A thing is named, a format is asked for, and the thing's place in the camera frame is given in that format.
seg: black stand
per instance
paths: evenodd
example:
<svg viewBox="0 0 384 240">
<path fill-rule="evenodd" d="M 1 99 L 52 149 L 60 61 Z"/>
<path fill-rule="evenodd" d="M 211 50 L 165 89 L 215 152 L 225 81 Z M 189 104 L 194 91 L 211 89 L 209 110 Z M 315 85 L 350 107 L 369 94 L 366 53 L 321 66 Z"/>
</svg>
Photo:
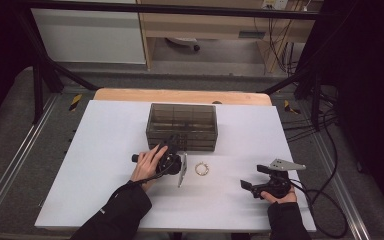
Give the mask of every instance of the black stand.
<svg viewBox="0 0 384 240">
<path fill-rule="evenodd" d="M 42 79 L 47 84 L 51 92 L 61 92 L 64 89 L 64 85 L 61 82 L 59 74 L 62 74 L 81 86 L 96 91 L 100 87 L 97 87 L 81 77 L 70 72 L 66 68 L 62 67 L 58 63 L 54 62 L 47 54 L 46 49 L 40 40 L 40 38 L 35 33 L 31 23 L 26 18 L 26 11 L 30 10 L 23 6 L 16 6 L 13 4 L 12 13 L 14 14 L 19 27 L 26 34 L 30 47 L 34 51 L 34 62 L 33 65 L 33 76 L 34 76 L 34 96 L 35 96 L 35 116 L 33 124 L 36 124 L 40 117 L 43 114 L 43 89 L 42 89 Z"/>
</svg>

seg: gray carpet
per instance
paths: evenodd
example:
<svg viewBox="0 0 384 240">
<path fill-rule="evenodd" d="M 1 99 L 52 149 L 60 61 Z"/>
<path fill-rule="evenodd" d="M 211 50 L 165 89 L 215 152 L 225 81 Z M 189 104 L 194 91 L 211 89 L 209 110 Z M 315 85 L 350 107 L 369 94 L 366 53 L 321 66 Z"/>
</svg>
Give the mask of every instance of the gray carpet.
<svg viewBox="0 0 384 240">
<path fill-rule="evenodd" d="M 164 54 L 177 55 L 179 51 L 189 50 L 181 48 L 181 50 L 175 49 L 171 53 L 167 53 L 167 51 L 166 49 Z M 210 72 L 211 66 L 211 64 L 207 64 L 203 72 Z M 93 73 L 82 72 L 80 75 L 90 82 L 105 87 L 235 90 L 245 92 L 262 90 L 279 81 L 279 76 L 260 78 L 253 76 L 253 74 L 247 76 L 246 74 L 239 73 L 239 71 L 236 74 L 225 72 L 224 75 L 215 74 L 213 76 L 209 76 L 210 74 L 187 76 L 181 75 L 177 71 L 159 73 L 149 73 L 146 71 L 102 73 L 94 71 Z M 56 102 L 56 106 L 47 124 L 2 202 L 0 207 L 0 234 L 24 235 L 24 238 L 21 239 L 28 239 L 26 235 L 36 236 L 31 239 L 38 239 L 37 236 L 63 236 L 67 238 L 70 235 L 69 232 L 53 232 L 37 229 L 33 226 L 40 211 L 38 205 L 46 198 L 64 159 L 64 151 L 68 149 L 70 145 L 69 140 L 75 134 L 73 130 L 77 128 L 87 102 L 93 98 L 94 94 L 93 92 L 85 92 L 76 111 L 70 112 L 68 108 L 78 88 L 69 80 L 65 80 L 65 83 L 68 85 L 66 91 L 64 94 L 61 94 Z M 300 108 L 300 105 L 293 98 L 293 90 L 294 86 L 288 86 L 271 96 L 273 104 L 278 107 L 279 115 L 285 128 L 307 124 L 305 121 L 302 121 L 304 120 L 303 114 L 295 114 L 284 110 L 284 100 L 289 100 L 292 108 Z M 322 109 L 326 111 L 328 106 L 322 105 Z M 32 120 L 32 75 L 31 72 L 27 71 L 18 76 L 14 87 L 11 89 L 11 93 L 1 107 L 0 176 L 5 172 L 6 167 L 26 136 L 31 127 Z M 339 173 L 347 183 L 347 188 L 366 224 L 370 236 L 372 239 L 384 239 L 384 198 L 371 176 L 357 172 L 352 151 L 350 151 L 346 138 L 341 132 L 340 125 L 330 125 L 329 130 L 332 132 L 338 148 L 340 159 Z M 305 129 L 288 130 L 285 131 L 285 135 L 289 138 L 303 131 Z M 322 132 L 322 135 L 326 143 L 329 144 L 329 139 L 325 136 L 324 132 Z M 328 176 L 320 162 L 319 153 L 311 136 L 292 141 L 289 143 L 289 146 L 294 160 L 308 167 L 307 170 L 299 172 L 301 181 L 308 188 L 320 188 Z M 326 189 L 326 193 L 335 198 L 335 193 L 331 186 Z M 343 229 L 344 220 L 341 218 L 338 210 L 323 197 L 320 197 L 315 204 L 314 218 L 329 233 L 339 234 Z M 330 239 L 320 231 L 311 235 L 314 239 Z M 348 231 L 346 238 L 353 239 L 350 231 Z M 6 239 L 16 238 L 14 235 L 10 235 Z M 253 239 L 267 239 L 267 234 L 254 236 Z"/>
</svg>

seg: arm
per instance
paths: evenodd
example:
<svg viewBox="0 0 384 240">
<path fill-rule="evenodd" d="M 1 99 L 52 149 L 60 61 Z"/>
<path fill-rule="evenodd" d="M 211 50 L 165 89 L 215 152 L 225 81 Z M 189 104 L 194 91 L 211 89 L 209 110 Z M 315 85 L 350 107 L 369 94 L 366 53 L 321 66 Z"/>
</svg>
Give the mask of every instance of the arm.
<svg viewBox="0 0 384 240">
<path fill-rule="evenodd" d="M 267 210 L 272 229 L 271 240 L 311 239 L 302 223 L 297 196 L 292 186 L 282 199 L 277 199 L 267 192 L 262 192 L 261 196 L 272 204 Z"/>
<path fill-rule="evenodd" d="M 158 146 L 147 153 L 140 153 L 138 163 L 130 181 L 147 179 L 155 174 L 155 168 L 167 150 Z M 132 239 L 136 234 L 140 220 L 151 209 L 151 201 L 146 191 L 155 180 L 141 186 L 136 185 L 118 193 L 102 207 L 93 217 L 81 226 L 71 237 L 72 240 L 125 240 Z"/>
<path fill-rule="evenodd" d="M 140 220 L 151 206 L 140 186 L 123 190 L 80 227 L 71 239 L 132 239 Z"/>
</svg>

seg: white cabinet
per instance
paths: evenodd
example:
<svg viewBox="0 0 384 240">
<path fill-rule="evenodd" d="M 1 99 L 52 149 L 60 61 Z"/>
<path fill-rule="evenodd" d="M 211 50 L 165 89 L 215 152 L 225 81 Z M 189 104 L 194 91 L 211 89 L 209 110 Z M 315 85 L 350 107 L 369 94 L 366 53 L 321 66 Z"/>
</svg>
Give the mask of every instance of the white cabinet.
<svg viewBox="0 0 384 240">
<path fill-rule="evenodd" d="M 145 64 L 137 13 L 48 9 L 32 12 L 46 50 L 55 61 Z"/>
</svg>

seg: person's left hand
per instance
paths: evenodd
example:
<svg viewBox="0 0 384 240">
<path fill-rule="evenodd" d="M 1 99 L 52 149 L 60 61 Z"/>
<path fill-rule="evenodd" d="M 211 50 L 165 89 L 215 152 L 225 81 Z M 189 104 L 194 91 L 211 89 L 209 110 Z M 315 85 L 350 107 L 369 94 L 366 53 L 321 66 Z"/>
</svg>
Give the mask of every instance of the person's left hand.
<svg viewBox="0 0 384 240">
<path fill-rule="evenodd" d="M 164 146 L 157 152 L 157 145 L 151 151 L 139 153 L 138 163 L 136 164 L 136 168 L 133 171 L 130 180 L 136 182 L 154 176 L 157 164 L 163 154 L 167 151 L 167 148 L 167 146 Z M 146 192 L 155 181 L 156 179 L 142 184 L 142 189 Z"/>
</svg>

